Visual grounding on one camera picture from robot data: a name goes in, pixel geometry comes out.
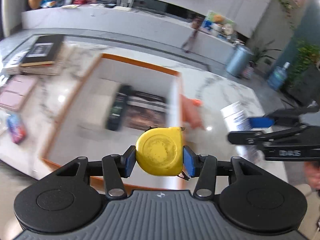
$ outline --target marble table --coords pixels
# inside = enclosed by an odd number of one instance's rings
[[[252,89],[213,73],[128,49],[83,42],[68,41],[68,44],[75,46],[75,49],[65,64],[62,74],[60,76],[38,75],[38,85],[21,111],[22,119],[28,130],[26,140],[18,146],[11,142],[7,133],[0,136],[0,159],[36,179],[41,179],[52,171],[41,160],[44,150],[48,147],[48,137],[55,131],[61,113],[68,107],[74,91],[83,82],[83,77],[87,75],[90,66],[103,52],[181,72],[183,94],[188,98],[198,98],[203,102],[199,110],[206,129],[190,130],[186,135],[186,140],[193,144],[197,154],[206,152],[224,161],[236,155],[235,147],[226,141],[227,129],[220,114],[220,109],[223,107],[241,101],[248,116],[264,114]],[[282,162],[261,161],[259,166],[287,181]],[[192,190],[195,183],[196,180],[192,179],[184,184],[184,188]],[[131,180],[130,184],[156,187],[156,185],[145,185],[143,179]],[[221,192],[227,185],[227,178],[218,178],[216,193]]]

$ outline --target water bottle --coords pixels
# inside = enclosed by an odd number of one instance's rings
[[[287,68],[290,66],[289,62],[286,62],[283,67],[277,66],[276,69],[270,75],[267,83],[269,87],[277,91],[287,79]]]

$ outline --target gray ribbed surface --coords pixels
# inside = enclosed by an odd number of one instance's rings
[[[257,236],[225,222],[215,206],[191,197],[189,191],[139,191],[110,202],[92,224],[64,235],[23,232],[16,240],[302,240],[293,231],[281,236]]]

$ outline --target stacked books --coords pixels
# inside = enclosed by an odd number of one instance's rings
[[[62,34],[40,36],[30,50],[18,53],[8,62],[7,74],[59,75],[73,49],[63,40]]]

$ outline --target yellow tape measure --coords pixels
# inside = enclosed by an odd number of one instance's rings
[[[153,128],[136,143],[136,160],[147,173],[155,176],[177,176],[183,168],[181,127]]]

